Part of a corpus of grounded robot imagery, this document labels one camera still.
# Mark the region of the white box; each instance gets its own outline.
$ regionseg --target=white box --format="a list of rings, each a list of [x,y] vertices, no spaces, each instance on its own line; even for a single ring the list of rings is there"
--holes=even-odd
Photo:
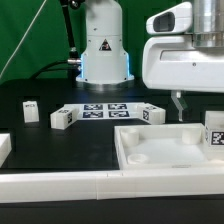
[[[11,140],[9,134],[0,134],[0,167],[11,152]]]
[[[51,114],[51,128],[64,130],[77,120],[79,109],[65,106]]]
[[[27,101],[23,103],[23,113],[25,123],[39,122],[39,112],[36,101]]]
[[[149,103],[137,105],[139,119],[149,124],[164,124],[166,111]]]

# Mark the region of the blue light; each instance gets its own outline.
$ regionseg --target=blue light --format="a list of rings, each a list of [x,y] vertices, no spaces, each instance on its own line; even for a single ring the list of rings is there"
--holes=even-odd
[[[128,67],[128,77],[130,77],[130,59],[129,59],[129,54],[127,54],[127,67]]]
[[[81,55],[81,69],[82,69],[82,71],[81,71],[81,78],[83,78],[84,77],[84,74],[83,74],[83,54]]]

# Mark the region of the logo sticker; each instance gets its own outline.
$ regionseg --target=logo sticker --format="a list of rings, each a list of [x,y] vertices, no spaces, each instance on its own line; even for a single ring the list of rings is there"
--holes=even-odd
[[[112,51],[107,39],[104,40],[104,42],[102,43],[99,50],[100,51]]]

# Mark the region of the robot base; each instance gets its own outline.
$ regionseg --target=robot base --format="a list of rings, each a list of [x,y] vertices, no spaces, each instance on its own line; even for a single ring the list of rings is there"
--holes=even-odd
[[[130,75],[127,80],[120,83],[110,83],[110,84],[96,84],[96,83],[89,83],[83,78],[77,77],[76,78],[76,87],[94,90],[99,92],[106,92],[106,91],[116,91],[119,89],[130,88],[134,86],[134,76]]]

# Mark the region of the white block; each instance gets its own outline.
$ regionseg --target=white block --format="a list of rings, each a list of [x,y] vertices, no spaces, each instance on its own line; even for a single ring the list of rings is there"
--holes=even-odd
[[[138,104],[137,111],[139,119],[149,124],[164,124],[166,119],[166,111],[149,103]]]
[[[65,106],[51,114],[51,128],[64,130],[77,120],[79,109]]]
[[[23,103],[23,113],[25,123],[38,122],[39,112],[36,101],[27,101]]]
[[[209,147],[223,147],[224,151],[224,112],[206,111],[205,128]]]
[[[0,134],[0,167],[5,162],[5,159],[9,155],[11,147],[11,140],[9,134]]]
[[[224,160],[223,111],[206,111],[204,149],[209,160]]]

